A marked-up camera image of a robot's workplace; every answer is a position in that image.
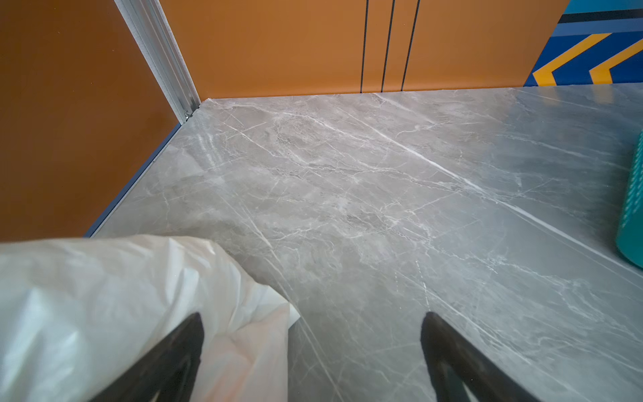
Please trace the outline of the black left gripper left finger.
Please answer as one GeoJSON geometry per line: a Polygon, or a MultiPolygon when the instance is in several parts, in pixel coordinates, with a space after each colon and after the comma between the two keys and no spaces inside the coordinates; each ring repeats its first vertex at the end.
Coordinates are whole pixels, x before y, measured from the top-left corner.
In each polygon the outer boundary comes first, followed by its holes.
{"type": "Polygon", "coordinates": [[[202,318],[193,313],[92,400],[189,401],[203,344],[202,318]]]}

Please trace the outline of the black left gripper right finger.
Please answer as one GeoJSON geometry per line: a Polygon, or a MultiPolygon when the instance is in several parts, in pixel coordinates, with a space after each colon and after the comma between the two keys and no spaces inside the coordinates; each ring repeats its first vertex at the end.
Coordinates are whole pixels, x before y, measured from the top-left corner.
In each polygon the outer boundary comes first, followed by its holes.
{"type": "Polygon", "coordinates": [[[420,343],[438,401],[536,401],[439,314],[428,312],[420,343]]]}

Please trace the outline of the white plastic bag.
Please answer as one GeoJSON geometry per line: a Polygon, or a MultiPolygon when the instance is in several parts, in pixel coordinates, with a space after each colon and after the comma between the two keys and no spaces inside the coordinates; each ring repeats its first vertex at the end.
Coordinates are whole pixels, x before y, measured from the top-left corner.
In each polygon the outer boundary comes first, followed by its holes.
{"type": "Polygon", "coordinates": [[[130,236],[1,246],[1,398],[87,401],[178,328],[193,401],[285,401],[289,301],[214,241],[130,236]]]}

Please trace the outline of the teal plastic basket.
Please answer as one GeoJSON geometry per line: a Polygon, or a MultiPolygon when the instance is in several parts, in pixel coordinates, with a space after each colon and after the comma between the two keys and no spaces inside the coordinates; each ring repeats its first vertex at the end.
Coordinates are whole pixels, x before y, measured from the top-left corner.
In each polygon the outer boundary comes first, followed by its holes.
{"type": "Polygon", "coordinates": [[[633,265],[642,268],[642,133],[634,150],[616,246],[633,265]]]}

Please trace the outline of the aluminium corner post left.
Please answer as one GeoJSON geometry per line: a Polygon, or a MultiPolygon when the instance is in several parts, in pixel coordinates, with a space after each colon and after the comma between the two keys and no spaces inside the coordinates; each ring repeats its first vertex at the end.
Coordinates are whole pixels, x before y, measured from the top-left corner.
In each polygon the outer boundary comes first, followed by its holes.
{"type": "Polygon", "coordinates": [[[115,4],[180,124],[201,100],[169,21],[158,0],[116,0],[115,4]]]}

